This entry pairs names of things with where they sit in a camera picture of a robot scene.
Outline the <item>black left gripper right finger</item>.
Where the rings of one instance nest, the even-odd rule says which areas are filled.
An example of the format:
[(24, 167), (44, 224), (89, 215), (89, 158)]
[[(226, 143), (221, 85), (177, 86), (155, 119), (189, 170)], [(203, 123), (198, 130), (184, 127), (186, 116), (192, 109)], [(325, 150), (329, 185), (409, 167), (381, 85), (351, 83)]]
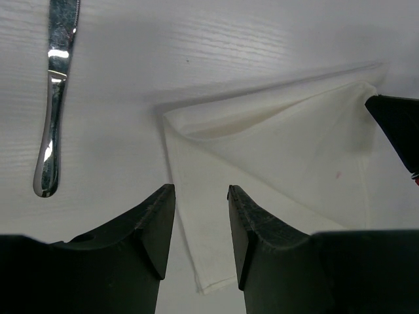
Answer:
[(228, 188), (238, 288), (247, 313), (326, 313), (327, 281), (310, 236)]

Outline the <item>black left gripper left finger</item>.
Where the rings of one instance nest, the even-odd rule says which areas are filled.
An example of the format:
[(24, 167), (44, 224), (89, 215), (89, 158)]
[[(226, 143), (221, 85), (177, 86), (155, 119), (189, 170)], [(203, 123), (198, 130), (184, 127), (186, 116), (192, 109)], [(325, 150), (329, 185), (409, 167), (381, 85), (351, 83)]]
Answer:
[(52, 313), (154, 313), (165, 278), (175, 187), (71, 241), (51, 244)]

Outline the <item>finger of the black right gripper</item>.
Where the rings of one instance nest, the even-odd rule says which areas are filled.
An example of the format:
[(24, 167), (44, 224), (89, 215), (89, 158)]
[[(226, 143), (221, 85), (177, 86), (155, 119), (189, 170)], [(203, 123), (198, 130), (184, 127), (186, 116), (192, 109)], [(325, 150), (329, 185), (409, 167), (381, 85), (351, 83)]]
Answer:
[(413, 179), (418, 178), (418, 100), (372, 96), (365, 107), (380, 126)]

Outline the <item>white cloth napkin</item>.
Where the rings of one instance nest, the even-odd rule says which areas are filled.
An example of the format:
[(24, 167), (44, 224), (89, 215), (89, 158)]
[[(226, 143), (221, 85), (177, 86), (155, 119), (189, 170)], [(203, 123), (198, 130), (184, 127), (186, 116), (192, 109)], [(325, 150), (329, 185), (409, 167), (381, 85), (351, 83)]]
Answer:
[(387, 71), (378, 62), (318, 71), (164, 114), (177, 210), (201, 294), (236, 280), (231, 185), (309, 234), (371, 225), (366, 171), (376, 122), (365, 102)]

